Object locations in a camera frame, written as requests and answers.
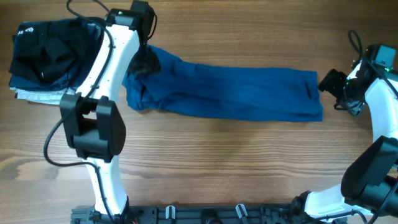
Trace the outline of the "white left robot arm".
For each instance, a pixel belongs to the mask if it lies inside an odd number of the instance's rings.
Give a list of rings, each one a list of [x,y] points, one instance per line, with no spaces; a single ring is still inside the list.
[[[60,101],[68,146],[90,173],[96,197],[90,215],[94,222],[122,223],[128,211],[119,173],[126,127],[117,103],[127,72],[140,78],[160,70],[158,57],[147,45],[156,23],[157,15],[148,5],[110,10],[88,76],[74,95],[64,95]]]

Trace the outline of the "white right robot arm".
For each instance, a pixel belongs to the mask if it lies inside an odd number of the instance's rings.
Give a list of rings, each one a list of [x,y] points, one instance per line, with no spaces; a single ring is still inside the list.
[[[290,206],[291,223],[333,223],[348,216],[397,216],[397,72],[359,63],[346,75],[330,70],[319,84],[339,100],[361,94],[369,106],[373,143],[348,167],[341,184],[319,192],[305,192]]]

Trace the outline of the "blue polo shirt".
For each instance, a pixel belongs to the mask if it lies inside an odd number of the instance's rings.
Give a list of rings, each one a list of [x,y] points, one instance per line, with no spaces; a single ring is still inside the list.
[[[128,105],[188,116],[243,121],[317,122],[323,106],[314,71],[273,67],[222,67],[188,62],[152,46],[158,72],[128,72]]]

